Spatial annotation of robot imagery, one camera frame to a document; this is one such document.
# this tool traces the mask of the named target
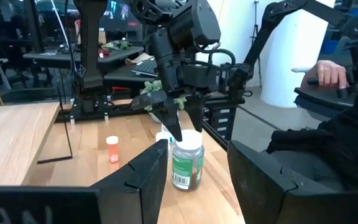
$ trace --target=white pillar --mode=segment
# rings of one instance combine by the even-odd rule
[[[242,63],[251,45],[251,33],[254,26],[254,1],[251,0],[208,0],[219,21],[221,30],[220,49],[230,50],[237,63]],[[197,54],[197,60],[208,61],[208,54]],[[224,54],[214,54],[213,63],[220,65],[231,62]]]
[[[334,7],[335,0],[318,0]],[[273,106],[296,107],[294,89],[303,78],[294,67],[312,67],[318,59],[328,23],[299,10],[284,18],[272,36],[272,46],[263,74],[261,99]]]

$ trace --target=monitor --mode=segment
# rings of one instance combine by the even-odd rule
[[[124,0],[109,0],[99,27],[108,32],[127,32],[129,5]]]

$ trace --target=green label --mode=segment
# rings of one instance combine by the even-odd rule
[[[193,160],[172,155],[172,182],[180,189],[188,190],[193,171]]]
[[[196,185],[200,184],[201,181],[201,174],[203,173],[203,163],[204,163],[204,156],[201,156],[200,158],[198,158],[198,163],[197,163]]]

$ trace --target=wooden tabletop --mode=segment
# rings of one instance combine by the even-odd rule
[[[184,129],[193,129],[186,113],[180,113]],[[38,186],[90,186],[125,165],[155,142],[161,124],[149,115],[111,118],[109,122],[76,123],[70,128],[74,158],[68,161],[36,165],[30,181]],[[119,163],[110,164],[106,138],[119,137]],[[68,156],[63,124],[55,124],[40,160]],[[199,189],[181,192],[171,181],[172,160],[158,223],[244,223],[231,184],[226,151],[203,131],[205,148],[203,176]]]
[[[0,185],[27,184],[59,104],[0,106]]]

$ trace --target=white lid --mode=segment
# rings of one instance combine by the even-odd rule
[[[117,136],[110,136],[106,138],[107,144],[117,144],[118,143],[118,137]]]
[[[169,141],[171,134],[168,132],[159,132],[155,135],[155,142],[158,142],[161,139],[166,139]]]
[[[196,150],[203,145],[203,136],[196,130],[182,130],[182,141],[177,141],[177,146],[184,150]]]

